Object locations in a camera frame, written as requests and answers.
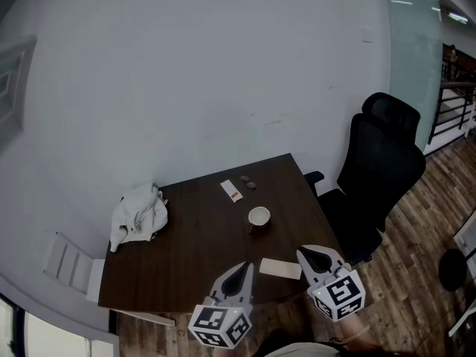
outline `white card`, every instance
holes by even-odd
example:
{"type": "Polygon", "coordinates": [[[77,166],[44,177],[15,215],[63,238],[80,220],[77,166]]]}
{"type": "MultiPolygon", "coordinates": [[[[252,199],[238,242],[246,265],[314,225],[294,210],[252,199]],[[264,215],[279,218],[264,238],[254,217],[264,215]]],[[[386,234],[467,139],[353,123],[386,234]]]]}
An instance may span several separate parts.
{"type": "Polygon", "coordinates": [[[302,268],[299,263],[283,262],[282,260],[274,260],[263,258],[261,261],[261,274],[275,275],[277,277],[288,277],[289,279],[300,279],[302,268]]]}
{"type": "Polygon", "coordinates": [[[222,185],[222,188],[225,189],[225,192],[230,196],[233,202],[236,202],[239,199],[243,198],[241,193],[238,191],[238,189],[235,188],[235,186],[231,183],[230,180],[224,181],[220,185],[222,185]]]}

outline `table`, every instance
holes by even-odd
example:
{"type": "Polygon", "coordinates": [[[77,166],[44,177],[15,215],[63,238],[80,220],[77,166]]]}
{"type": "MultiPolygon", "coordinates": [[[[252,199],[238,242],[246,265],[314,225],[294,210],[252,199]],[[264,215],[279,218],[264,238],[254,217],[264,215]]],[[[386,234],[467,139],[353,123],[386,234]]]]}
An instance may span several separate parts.
{"type": "Polygon", "coordinates": [[[309,186],[291,154],[161,188],[169,199],[169,222],[151,242],[128,242],[108,251],[99,305],[136,312],[192,312],[215,279],[238,263],[254,263],[253,303],[307,289],[300,280],[259,273],[261,259],[297,263],[300,245],[339,252],[309,186]],[[240,176],[257,184],[248,189],[240,176]],[[243,198],[234,202],[220,183],[231,180],[243,198]],[[248,233],[248,213],[271,212],[267,229],[248,233]]]}

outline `black and white marker cube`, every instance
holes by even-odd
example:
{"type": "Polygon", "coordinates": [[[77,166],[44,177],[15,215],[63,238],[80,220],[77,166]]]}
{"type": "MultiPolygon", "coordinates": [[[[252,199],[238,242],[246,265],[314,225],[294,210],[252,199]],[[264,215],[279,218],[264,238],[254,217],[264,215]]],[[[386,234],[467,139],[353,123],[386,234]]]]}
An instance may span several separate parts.
{"type": "Polygon", "coordinates": [[[308,293],[332,321],[339,321],[364,307],[365,289],[357,271],[338,277],[329,284],[309,287],[308,293]]]}
{"type": "Polygon", "coordinates": [[[188,329],[207,347],[234,349],[250,330],[243,308],[196,306],[188,329]]]}

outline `office chair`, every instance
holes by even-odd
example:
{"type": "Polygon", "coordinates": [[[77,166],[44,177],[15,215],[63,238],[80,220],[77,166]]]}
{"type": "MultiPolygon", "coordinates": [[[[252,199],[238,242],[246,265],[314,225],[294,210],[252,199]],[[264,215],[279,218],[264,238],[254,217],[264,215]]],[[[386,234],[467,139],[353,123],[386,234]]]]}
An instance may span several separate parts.
{"type": "Polygon", "coordinates": [[[377,92],[365,100],[362,112],[380,120],[401,140],[415,144],[420,115],[407,103],[389,94],[377,92]]]}
{"type": "Polygon", "coordinates": [[[341,188],[318,197],[320,172],[306,178],[347,261],[370,260],[382,242],[385,218],[425,171],[425,157],[402,141],[382,120],[357,114],[350,127],[347,157],[337,183],[341,188]]]}

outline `coffee cup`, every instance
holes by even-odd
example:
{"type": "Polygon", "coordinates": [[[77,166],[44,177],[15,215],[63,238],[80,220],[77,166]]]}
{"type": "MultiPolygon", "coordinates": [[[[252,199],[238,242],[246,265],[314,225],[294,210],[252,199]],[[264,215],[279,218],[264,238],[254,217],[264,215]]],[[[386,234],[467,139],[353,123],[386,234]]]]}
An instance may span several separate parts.
{"type": "Polygon", "coordinates": [[[252,209],[248,215],[248,221],[250,222],[249,233],[253,234],[256,230],[264,228],[271,218],[269,210],[263,206],[258,206],[252,209]]]}

